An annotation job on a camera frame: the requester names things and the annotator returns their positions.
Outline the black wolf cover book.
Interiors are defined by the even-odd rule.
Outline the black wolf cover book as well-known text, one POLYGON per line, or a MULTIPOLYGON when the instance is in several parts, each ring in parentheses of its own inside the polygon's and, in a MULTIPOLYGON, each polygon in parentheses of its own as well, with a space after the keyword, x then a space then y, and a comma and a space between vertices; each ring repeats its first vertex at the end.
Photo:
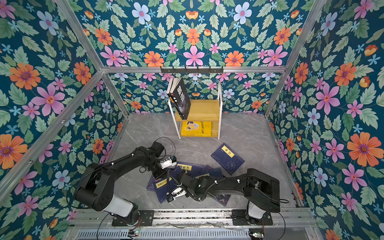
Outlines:
POLYGON ((183 79, 178 79, 174 85, 173 92, 168 95, 171 103, 178 111, 182 120, 187 120, 191 108, 191 101, 183 79))

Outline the dark book orange calligraphy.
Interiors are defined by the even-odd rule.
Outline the dark book orange calligraphy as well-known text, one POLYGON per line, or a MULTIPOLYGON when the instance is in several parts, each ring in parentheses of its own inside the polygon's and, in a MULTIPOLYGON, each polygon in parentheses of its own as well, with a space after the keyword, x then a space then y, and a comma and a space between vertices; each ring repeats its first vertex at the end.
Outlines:
POLYGON ((154 191, 155 191, 155 189, 154 189, 154 183, 155 183, 156 181, 157 181, 157 180, 155 179, 155 177, 154 177, 154 176, 151 176, 151 177, 150 177, 150 180, 149 180, 149 182, 148 182, 148 184, 147 184, 146 190, 147 190, 147 191, 150 191, 150 192, 154 192, 154 191))

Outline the yellow cartoon cover book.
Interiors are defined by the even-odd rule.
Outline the yellow cartoon cover book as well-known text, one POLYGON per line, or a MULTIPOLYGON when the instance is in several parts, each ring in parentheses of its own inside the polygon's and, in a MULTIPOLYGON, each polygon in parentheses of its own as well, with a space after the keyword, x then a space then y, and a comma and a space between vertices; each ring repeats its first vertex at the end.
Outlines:
POLYGON ((182 137, 211 137, 211 122, 183 122, 181 126, 182 137))

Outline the blue book yellow label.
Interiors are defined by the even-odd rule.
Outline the blue book yellow label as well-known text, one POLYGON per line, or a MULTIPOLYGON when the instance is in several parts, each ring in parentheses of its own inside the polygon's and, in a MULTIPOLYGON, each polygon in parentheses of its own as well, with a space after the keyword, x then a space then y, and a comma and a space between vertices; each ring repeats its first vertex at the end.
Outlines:
POLYGON ((178 186, 173 178, 170 177, 170 183, 168 183, 168 179, 156 180, 153 183, 153 187, 158 201, 161 204, 167 200, 167 195, 169 194, 168 188, 170 188, 170 191, 173 192, 178 186))
POLYGON ((217 178, 222 178, 223 173, 221 168, 212 168, 210 166, 205 166, 203 171, 200 173, 199 177, 201 176, 209 176, 209 177, 217 177, 217 178))

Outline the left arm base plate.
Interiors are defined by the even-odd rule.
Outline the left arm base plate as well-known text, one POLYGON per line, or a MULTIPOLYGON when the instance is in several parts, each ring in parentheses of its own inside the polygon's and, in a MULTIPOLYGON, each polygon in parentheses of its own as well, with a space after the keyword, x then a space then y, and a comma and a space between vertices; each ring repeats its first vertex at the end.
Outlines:
POLYGON ((127 217, 114 216, 113 227, 141 227, 152 226, 155 211, 153 210, 134 210, 127 217))

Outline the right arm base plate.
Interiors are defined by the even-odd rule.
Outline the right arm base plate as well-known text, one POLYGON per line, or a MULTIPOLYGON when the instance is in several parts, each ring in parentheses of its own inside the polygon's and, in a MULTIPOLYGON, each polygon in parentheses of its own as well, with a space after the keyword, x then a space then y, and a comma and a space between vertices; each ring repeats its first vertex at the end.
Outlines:
POLYGON ((234 226, 272 226, 273 220, 269 212, 265 212, 261 219, 248 215, 247 210, 239 209, 231 211, 231 218, 234 226))

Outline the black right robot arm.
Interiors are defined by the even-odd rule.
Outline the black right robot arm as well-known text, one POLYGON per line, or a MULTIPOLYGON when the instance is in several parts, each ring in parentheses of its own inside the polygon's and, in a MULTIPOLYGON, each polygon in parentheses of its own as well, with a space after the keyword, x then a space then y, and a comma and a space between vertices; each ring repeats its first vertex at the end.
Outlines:
POLYGON ((255 206, 248 211, 253 219, 261 219, 265 213, 281 211, 279 180, 256 169, 247 169, 245 174, 235 177, 193 178, 181 172, 171 178, 187 197, 197 202, 219 195, 243 196, 250 202, 249 208, 255 206))

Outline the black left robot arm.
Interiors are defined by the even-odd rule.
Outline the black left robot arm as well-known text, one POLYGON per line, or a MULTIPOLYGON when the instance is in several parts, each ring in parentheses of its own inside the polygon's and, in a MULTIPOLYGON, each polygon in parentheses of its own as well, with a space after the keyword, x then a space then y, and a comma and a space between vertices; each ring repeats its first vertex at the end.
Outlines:
POLYGON ((115 161, 90 164, 79 180, 75 200, 95 211, 104 211, 124 219, 132 218, 136 222, 137 206, 114 194, 115 182, 139 167, 152 172, 156 179, 164 177, 167 172, 160 164, 160 156, 164 152, 161 143, 153 142, 151 147, 138 147, 115 161))

